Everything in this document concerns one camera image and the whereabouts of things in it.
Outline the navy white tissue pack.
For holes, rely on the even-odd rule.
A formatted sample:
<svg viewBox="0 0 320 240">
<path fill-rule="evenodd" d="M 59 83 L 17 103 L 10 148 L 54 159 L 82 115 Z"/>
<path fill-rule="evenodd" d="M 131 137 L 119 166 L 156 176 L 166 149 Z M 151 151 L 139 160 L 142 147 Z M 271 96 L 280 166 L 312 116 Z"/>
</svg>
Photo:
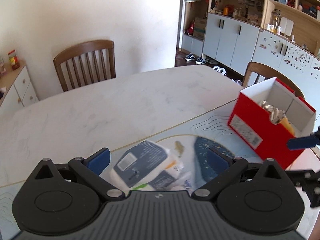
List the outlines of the navy white tissue pack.
<svg viewBox="0 0 320 240">
<path fill-rule="evenodd" d="M 149 140 L 128 149 L 109 172 L 111 183 L 130 191 L 192 192 L 191 173 L 169 149 Z"/>
</svg>

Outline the blue fish pattern placemat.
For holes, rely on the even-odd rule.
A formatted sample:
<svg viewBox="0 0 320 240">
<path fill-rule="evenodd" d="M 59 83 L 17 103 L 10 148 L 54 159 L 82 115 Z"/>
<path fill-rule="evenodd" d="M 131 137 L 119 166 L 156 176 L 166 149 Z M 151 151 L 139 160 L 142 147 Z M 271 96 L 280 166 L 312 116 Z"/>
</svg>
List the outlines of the blue fish pattern placemat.
<svg viewBox="0 0 320 240">
<path fill-rule="evenodd" d="M 306 205 L 319 207 L 319 173 L 274 158 L 236 156 L 242 142 L 201 136 L 225 124 L 228 103 L 115 154 L 66 164 L 42 159 L 16 194 L 16 239 L 301 239 Z"/>
</svg>

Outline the red cardboard box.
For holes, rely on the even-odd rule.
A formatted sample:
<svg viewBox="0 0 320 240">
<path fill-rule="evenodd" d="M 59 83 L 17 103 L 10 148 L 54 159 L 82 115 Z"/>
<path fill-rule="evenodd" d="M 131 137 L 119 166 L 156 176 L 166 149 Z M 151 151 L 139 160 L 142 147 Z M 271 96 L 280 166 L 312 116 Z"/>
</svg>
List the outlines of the red cardboard box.
<svg viewBox="0 0 320 240">
<path fill-rule="evenodd" d="M 272 122 L 272 114 L 262 106 L 263 102 L 284 111 L 293 130 Z M 289 150 L 287 142 L 309 135 L 315 120 L 316 110 L 273 77 L 240 92 L 228 125 L 261 159 L 273 158 L 286 169 L 302 153 L 302 150 Z"/>
</svg>

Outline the white cabinet unit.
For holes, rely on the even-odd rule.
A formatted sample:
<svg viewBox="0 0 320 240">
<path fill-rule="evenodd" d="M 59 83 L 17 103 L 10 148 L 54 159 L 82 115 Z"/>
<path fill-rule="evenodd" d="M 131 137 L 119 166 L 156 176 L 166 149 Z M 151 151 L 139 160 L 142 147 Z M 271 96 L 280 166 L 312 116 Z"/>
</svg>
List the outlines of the white cabinet unit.
<svg viewBox="0 0 320 240">
<path fill-rule="evenodd" d="M 238 75 L 249 62 L 289 78 L 319 108 L 319 0 L 184 0 L 179 49 Z M 206 18 L 204 39 L 193 37 Z"/>
</svg>

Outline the cardboard box on shelf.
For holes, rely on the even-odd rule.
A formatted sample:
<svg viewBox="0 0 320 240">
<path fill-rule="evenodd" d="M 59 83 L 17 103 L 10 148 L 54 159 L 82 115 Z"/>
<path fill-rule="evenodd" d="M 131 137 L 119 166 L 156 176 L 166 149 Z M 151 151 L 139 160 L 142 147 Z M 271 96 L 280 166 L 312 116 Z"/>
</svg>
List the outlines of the cardboard box on shelf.
<svg viewBox="0 0 320 240">
<path fill-rule="evenodd" d="M 206 18 L 196 17 L 194 21 L 193 37 L 203 40 L 205 35 L 206 25 L 207 25 Z"/>
</svg>

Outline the white drawer sideboard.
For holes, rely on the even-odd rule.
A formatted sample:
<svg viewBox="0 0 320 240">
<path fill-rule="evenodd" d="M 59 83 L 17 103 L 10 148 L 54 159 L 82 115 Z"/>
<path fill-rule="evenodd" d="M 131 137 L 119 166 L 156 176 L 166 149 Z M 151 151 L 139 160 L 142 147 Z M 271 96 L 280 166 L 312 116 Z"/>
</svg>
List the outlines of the white drawer sideboard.
<svg viewBox="0 0 320 240">
<path fill-rule="evenodd" d="M 1 115 L 15 113 L 39 101 L 29 76 L 27 64 L 20 61 L 20 67 L 13 70 L 10 64 L 1 68 Z"/>
</svg>

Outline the red lid jar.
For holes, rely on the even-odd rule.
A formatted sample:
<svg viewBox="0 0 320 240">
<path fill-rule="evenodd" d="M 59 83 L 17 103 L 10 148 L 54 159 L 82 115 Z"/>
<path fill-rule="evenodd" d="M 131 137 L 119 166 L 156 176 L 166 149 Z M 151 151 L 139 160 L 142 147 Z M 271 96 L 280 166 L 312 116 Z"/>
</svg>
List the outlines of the red lid jar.
<svg viewBox="0 0 320 240">
<path fill-rule="evenodd" d="M 8 52 L 9 62 L 11 64 L 12 70 L 17 70 L 20 67 L 20 63 L 16 54 L 16 50 Z"/>
</svg>

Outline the silver foil snack bag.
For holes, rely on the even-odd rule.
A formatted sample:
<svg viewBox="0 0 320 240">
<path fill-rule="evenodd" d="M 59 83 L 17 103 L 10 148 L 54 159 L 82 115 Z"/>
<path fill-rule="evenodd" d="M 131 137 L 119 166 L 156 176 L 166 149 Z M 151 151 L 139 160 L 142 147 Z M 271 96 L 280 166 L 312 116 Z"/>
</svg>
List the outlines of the silver foil snack bag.
<svg viewBox="0 0 320 240">
<path fill-rule="evenodd" d="M 279 124 L 283 119 L 286 118 L 285 112 L 283 110 L 278 109 L 266 100 L 261 101 L 259 105 L 262 109 L 266 110 L 269 113 L 270 121 L 273 124 Z"/>
</svg>

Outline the white slipper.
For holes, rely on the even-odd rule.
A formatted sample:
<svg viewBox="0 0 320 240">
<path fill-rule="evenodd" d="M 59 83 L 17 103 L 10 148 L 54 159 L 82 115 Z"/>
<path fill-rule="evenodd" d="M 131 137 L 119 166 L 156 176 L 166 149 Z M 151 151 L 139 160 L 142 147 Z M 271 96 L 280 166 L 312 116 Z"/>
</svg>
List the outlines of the white slipper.
<svg viewBox="0 0 320 240">
<path fill-rule="evenodd" d="M 219 66 L 214 66 L 213 70 L 220 73 L 223 76 L 227 75 L 227 71 L 225 70 L 225 68 L 219 67 Z"/>
</svg>

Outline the wooden chair right side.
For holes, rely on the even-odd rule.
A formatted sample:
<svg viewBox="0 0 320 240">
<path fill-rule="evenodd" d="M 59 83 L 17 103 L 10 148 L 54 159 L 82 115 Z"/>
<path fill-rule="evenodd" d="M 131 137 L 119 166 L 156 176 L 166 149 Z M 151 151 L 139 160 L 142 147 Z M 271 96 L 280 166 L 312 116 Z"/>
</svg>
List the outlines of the wooden chair right side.
<svg viewBox="0 0 320 240">
<path fill-rule="evenodd" d="M 262 76 L 265 78 L 265 80 L 276 77 L 278 78 L 282 83 L 287 85 L 289 88 L 291 88 L 295 94 L 296 97 L 301 97 L 305 99 L 302 91 L 298 88 L 297 85 L 295 85 L 289 78 L 287 78 L 285 75 L 281 74 L 277 70 L 262 64 L 258 62 L 249 62 L 245 71 L 244 79 L 242 82 L 242 86 L 246 88 L 248 86 L 249 80 L 251 75 L 255 73 L 257 74 L 257 77 L 254 81 L 254 84 L 257 84 L 259 81 L 259 78 Z"/>
</svg>

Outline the black white sneaker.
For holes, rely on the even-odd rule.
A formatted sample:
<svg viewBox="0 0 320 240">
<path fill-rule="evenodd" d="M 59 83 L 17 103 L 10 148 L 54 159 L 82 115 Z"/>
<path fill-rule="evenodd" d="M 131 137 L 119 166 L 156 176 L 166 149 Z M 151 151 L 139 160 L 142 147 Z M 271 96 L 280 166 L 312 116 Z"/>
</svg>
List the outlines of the black white sneaker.
<svg viewBox="0 0 320 240">
<path fill-rule="evenodd" d="M 185 57 L 185 60 L 186 61 L 194 61 L 196 58 L 195 56 L 193 55 L 193 53 L 189 53 L 186 57 Z"/>
<path fill-rule="evenodd" d="M 205 59 L 203 59 L 202 57 L 198 57 L 196 60 L 195 60 L 195 63 L 196 64 L 206 64 L 207 61 Z"/>
</svg>

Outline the wooden chair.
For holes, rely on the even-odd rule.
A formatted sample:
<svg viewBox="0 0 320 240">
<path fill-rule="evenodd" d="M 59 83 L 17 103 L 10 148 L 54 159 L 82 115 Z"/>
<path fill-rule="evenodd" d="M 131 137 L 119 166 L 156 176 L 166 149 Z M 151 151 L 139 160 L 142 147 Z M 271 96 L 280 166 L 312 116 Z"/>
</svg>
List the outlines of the wooden chair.
<svg viewBox="0 0 320 240">
<path fill-rule="evenodd" d="M 302 91 L 298 88 L 297 85 L 295 85 L 289 78 L 287 78 L 285 75 L 281 74 L 277 70 L 262 64 L 258 62 L 249 62 L 245 71 L 244 79 L 242 82 L 242 86 L 246 88 L 248 86 L 249 80 L 251 75 L 255 73 L 257 74 L 257 77 L 254 81 L 254 84 L 257 84 L 259 81 L 259 78 L 262 76 L 265 78 L 265 80 L 276 77 L 278 78 L 282 83 L 287 85 L 289 88 L 291 88 L 295 94 L 296 97 L 301 97 L 305 99 Z"/>
<path fill-rule="evenodd" d="M 76 44 L 56 55 L 53 64 L 64 92 L 114 79 L 114 42 L 94 40 Z"/>
</svg>

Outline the clear bag yellow snack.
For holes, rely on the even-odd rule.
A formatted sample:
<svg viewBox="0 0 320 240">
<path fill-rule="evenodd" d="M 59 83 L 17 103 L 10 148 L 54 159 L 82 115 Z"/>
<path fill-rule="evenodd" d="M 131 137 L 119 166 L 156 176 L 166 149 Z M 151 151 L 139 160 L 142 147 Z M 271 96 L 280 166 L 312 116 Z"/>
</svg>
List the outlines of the clear bag yellow snack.
<svg viewBox="0 0 320 240">
<path fill-rule="evenodd" d="M 284 117 L 280 120 L 279 124 L 283 125 L 293 136 L 295 136 L 295 129 L 289 122 L 287 117 Z"/>
</svg>

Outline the wooden chair far side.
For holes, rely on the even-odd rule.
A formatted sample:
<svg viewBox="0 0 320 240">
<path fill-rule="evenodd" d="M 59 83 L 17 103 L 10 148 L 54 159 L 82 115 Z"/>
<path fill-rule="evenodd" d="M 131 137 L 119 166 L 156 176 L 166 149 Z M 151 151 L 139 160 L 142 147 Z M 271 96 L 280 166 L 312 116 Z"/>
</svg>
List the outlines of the wooden chair far side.
<svg viewBox="0 0 320 240">
<path fill-rule="evenodd" d="M 53 64 L 64 92 L 114 79 L 114 42 L 94 40 L 76 44 L 56 55 Z"/>
</svg>

